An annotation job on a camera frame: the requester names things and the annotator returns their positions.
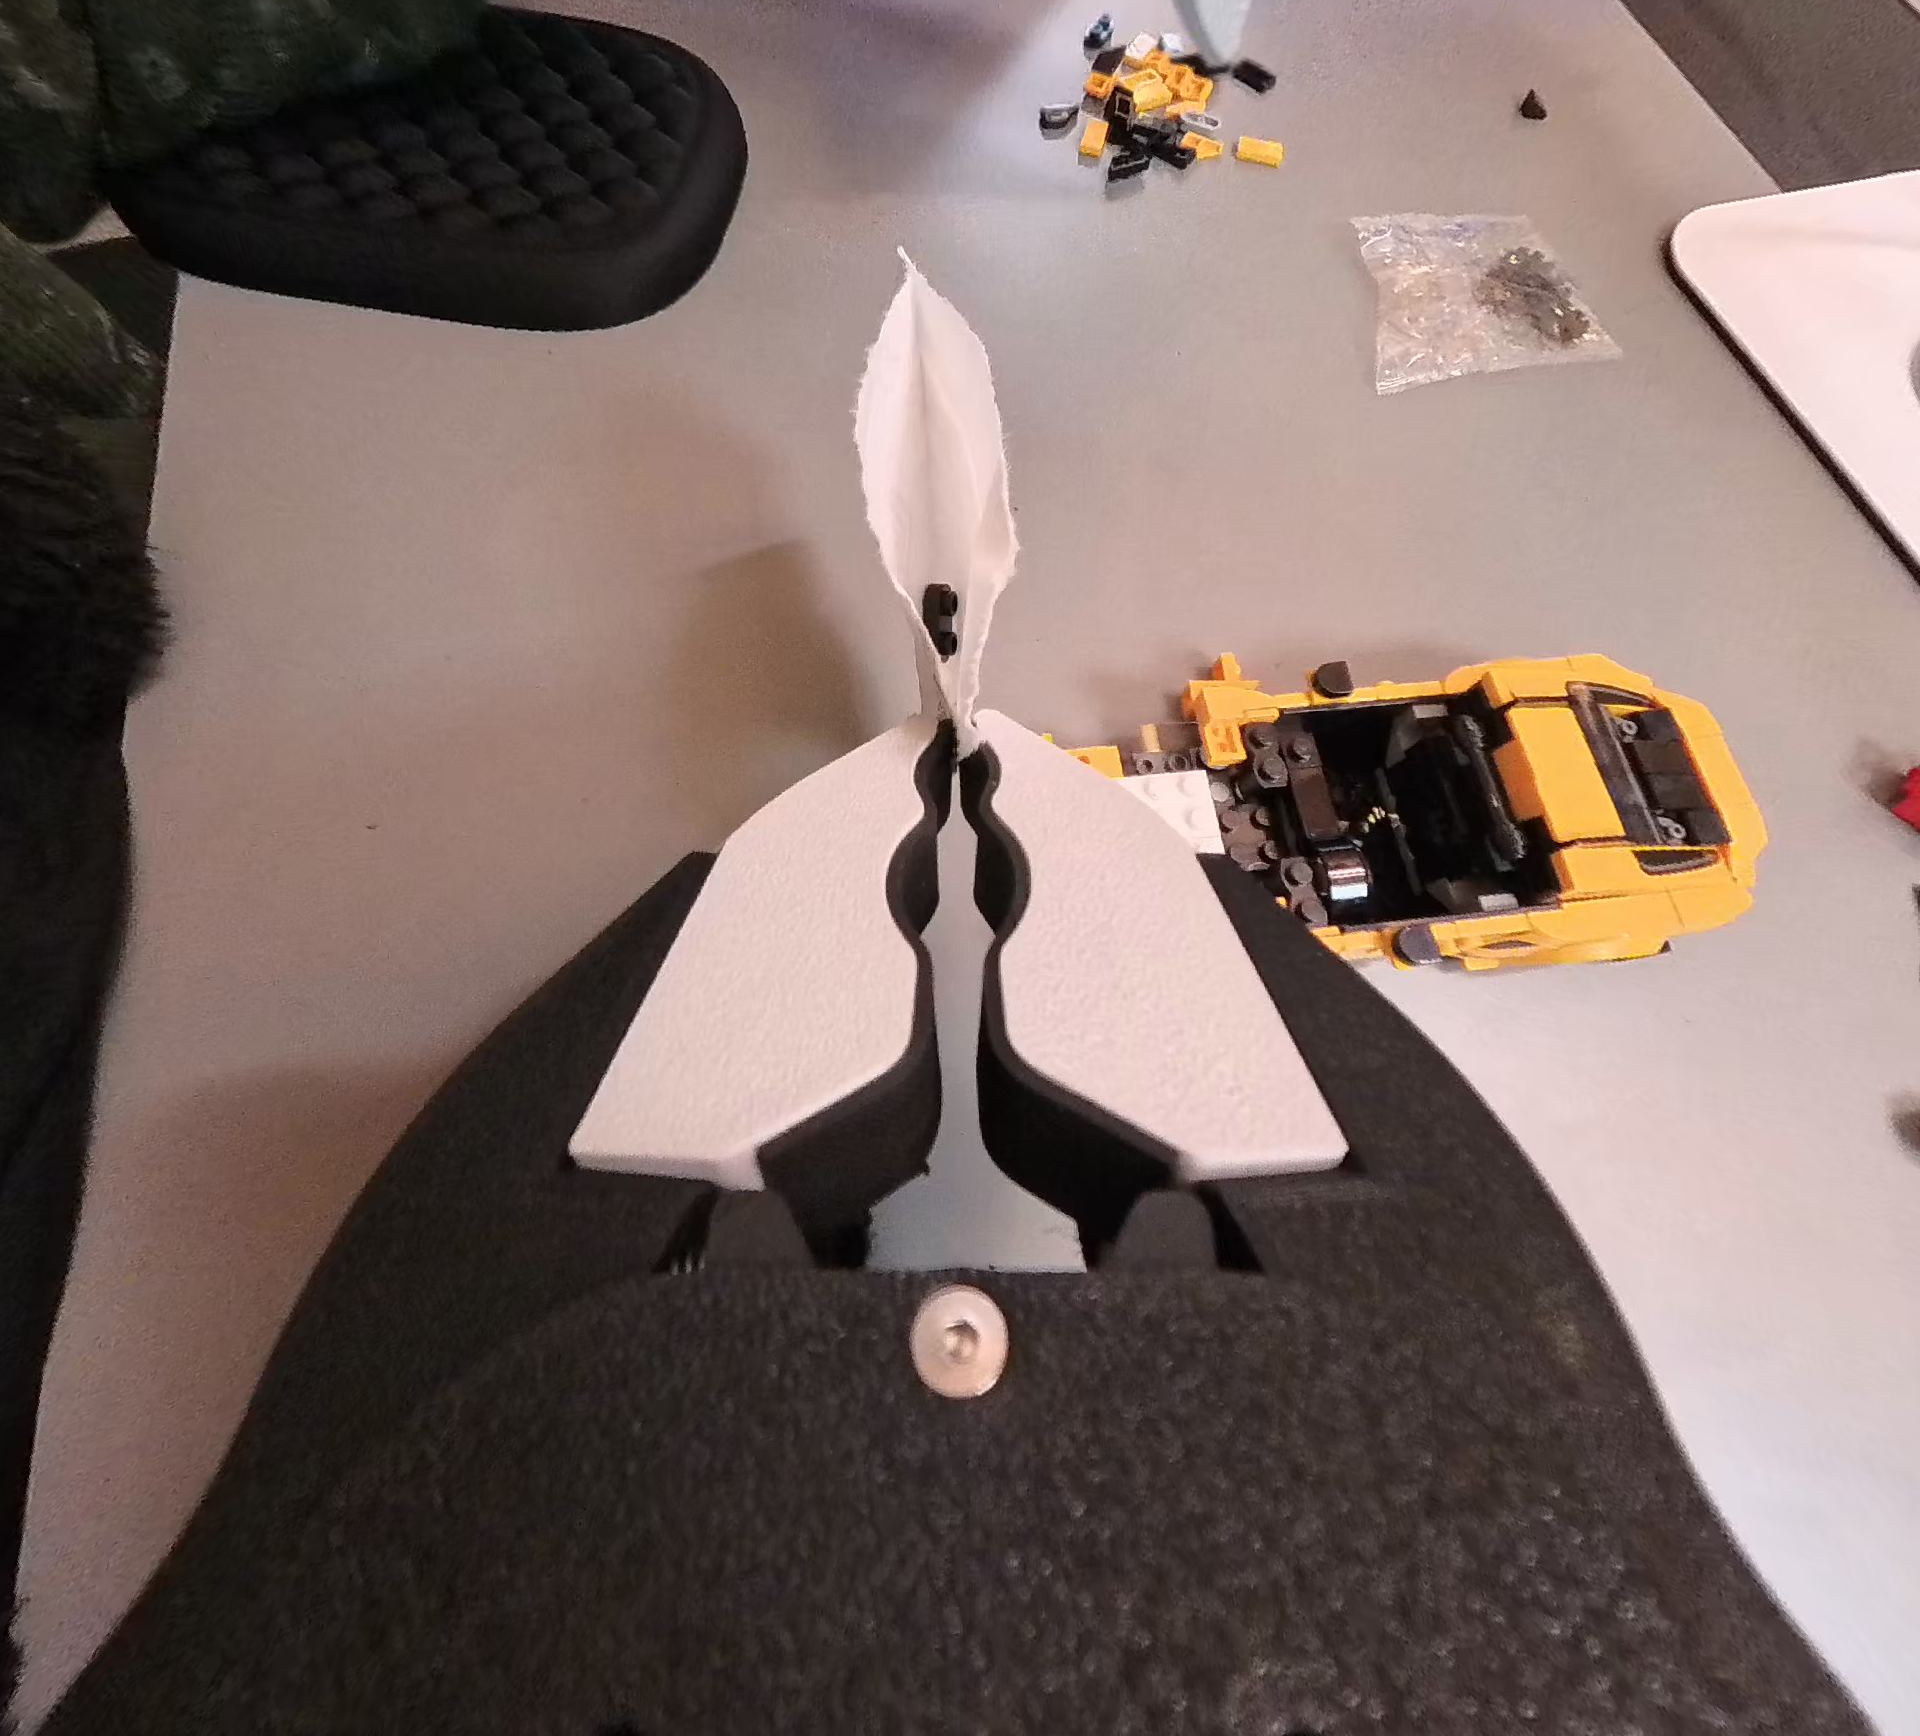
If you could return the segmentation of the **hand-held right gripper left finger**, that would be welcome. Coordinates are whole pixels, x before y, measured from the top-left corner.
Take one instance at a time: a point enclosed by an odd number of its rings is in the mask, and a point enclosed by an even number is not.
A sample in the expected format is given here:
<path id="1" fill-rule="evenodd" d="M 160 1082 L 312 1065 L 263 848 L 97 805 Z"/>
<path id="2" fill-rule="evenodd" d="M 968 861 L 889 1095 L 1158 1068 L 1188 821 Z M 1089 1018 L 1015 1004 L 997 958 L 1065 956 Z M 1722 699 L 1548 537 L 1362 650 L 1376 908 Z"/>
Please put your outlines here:
<path id="1" fill-rule="evenodd" d="M 568 1139 L 590 1175 L 775 1197 L 827 1268 L 924 1176 L 945 1088 L 927 930 L 952 726 L 913 718 L 728 836 Z"/>

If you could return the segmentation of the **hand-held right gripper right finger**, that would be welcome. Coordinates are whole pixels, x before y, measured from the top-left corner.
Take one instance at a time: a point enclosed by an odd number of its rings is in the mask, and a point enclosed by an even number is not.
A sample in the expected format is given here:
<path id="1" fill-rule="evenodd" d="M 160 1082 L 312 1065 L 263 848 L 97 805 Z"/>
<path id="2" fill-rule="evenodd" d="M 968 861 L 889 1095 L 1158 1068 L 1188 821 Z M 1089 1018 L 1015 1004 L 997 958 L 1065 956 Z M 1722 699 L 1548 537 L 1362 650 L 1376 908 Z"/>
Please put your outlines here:
<path id="1" fill-rule="evenodd" d="M 997 711 L 960 764 L 990 930 L 982 1145 L 1094 1268 L 1144 1197 L 1339 1170 L 1351 1143 L 1218 885 L 1214 779 Z"/>

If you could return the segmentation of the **pile of small lego pieces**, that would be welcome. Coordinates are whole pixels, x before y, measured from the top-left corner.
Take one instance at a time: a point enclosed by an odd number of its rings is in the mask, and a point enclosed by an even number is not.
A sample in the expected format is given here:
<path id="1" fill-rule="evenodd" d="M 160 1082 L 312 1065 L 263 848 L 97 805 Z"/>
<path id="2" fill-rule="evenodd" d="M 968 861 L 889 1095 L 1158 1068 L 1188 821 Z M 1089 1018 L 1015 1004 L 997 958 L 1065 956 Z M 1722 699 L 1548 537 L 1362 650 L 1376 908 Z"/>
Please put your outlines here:
<path id="1" fill-rule="evenodd" d="M 1081 57 L 1079 83 L 1042 101 L 1032 127 L 1102 193 L 1128 195 L 1226 160 L 1258 173 L 1286 167 L 1284 140 L 1239 116 L 1278 90 L 1268 65 L 1209 59 L 1177 28 L 1122 36 L 1110 14 L 1087 27 Z"/>

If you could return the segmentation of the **yellow lego car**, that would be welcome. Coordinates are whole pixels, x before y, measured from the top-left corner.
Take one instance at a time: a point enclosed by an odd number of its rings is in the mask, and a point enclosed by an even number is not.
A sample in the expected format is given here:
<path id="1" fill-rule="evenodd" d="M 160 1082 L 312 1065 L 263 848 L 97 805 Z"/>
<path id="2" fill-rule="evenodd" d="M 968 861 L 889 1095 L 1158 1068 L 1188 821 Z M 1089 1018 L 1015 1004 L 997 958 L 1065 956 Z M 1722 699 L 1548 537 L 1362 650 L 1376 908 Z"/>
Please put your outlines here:
<path id="1" fill-rule="evenodd" d="M 1700 703 L 1609 656 L 1274 692 L 1232 655 L 1179 716 L 1075 746 L 1335 956 L 1514 973 L 1663 956 L 1755 901 L 1765 817 Z"/>

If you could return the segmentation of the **white paper bag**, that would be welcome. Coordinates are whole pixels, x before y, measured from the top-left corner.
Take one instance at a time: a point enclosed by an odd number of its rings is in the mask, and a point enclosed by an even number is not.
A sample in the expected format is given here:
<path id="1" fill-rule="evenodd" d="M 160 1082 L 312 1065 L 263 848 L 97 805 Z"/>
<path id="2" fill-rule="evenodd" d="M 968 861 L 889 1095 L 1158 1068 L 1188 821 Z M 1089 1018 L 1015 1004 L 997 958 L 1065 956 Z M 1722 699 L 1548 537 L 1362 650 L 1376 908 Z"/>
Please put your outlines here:
<path id="1" fill-rule="evenodd" d="M 1018 535 L 989 353 L 908 257 L 901 266 L 862 368 L 854 445 L 869 526 L 914 645 L 922 712 L 952 724 L 967 761 L 982 744 L 985 653 Z M 922 624 L 928 583 L 952 585 L 962 600 L 951 663 L 937 660 Z"/>

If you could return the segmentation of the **clear plastic bag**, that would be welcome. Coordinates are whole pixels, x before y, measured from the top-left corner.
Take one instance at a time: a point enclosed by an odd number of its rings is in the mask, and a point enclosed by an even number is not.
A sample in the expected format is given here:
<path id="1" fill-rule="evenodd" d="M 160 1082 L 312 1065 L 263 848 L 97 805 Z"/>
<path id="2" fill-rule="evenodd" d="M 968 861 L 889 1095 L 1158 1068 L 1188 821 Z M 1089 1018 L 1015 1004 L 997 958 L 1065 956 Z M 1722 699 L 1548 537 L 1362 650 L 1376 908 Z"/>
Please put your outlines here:
<path id="1" fill-rule="evenodd" d="M 1353 231 L 1376 295 L 1380 396 L 1622 354 L 1526 216 L 1382 213 Z"/>

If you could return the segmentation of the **white book stand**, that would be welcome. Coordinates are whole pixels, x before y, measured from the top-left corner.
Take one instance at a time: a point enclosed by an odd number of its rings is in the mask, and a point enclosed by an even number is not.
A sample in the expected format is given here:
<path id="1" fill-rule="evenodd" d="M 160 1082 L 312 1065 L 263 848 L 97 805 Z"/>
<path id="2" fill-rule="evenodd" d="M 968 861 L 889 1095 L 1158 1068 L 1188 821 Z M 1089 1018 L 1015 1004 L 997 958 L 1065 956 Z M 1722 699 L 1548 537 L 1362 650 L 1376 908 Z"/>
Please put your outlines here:
<path id="1" fill-rule="evenodd" d="M 1917 168 L 1699 208 L 1668 262 L 1917 568 Z"/>

